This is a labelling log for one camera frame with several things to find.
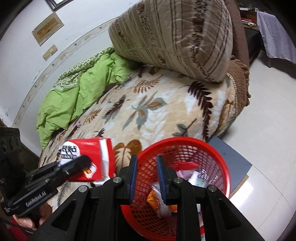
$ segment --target metal screw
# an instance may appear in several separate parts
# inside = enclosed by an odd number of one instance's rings
[[[122,178],[121,177],[115,177],[115,178],[113,178],[113,182],[114,183],[119,183],[121,181],[122,181]]]
[[[181,183],[181,182],[183,182],[183,179],[180,178],[180,177],[176,177],[176,178],[174,179],[174,182],[175,182],[175,183]]]
[[[87,186],[80,186],[80,187],[78,188],[78,191],[80,191],[80,192],[85,192],[85,191],[87,191]]]
[[[217,191],[217,187],[214,186],[214,185],[209,185],[209,186],[208,186],[208,189],[209,189],[209,191],[211,191],[211,192],[216,192],[216,191]]]

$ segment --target picture frame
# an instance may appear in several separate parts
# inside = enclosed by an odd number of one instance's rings
[[[65,6],[67,3],[73,0],[46,0],[48,5],[52,8],[53,11],[60,9],[61,7]]]

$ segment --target brown striped cushion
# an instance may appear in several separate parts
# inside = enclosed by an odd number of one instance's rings
[[[142,0],[109,34],[122,57],[208,82],[225,76],[233,43],[223,0]]]

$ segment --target white tile floor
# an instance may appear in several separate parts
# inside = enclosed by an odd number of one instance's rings
[[[266,241],[276,241],[296,210],[296,65],[266,66],[261,52],[250,68],[250,105],[223,136],[253,167],[231,198]]]

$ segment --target green patterned fabric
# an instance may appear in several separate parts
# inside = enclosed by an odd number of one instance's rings
[[[123,83],[139,65],[109,47],[63,73],[38,111],[36,130],[41,146],[47,146],[55,130],[66,130],[72,120],[103,95],[105,86]]]

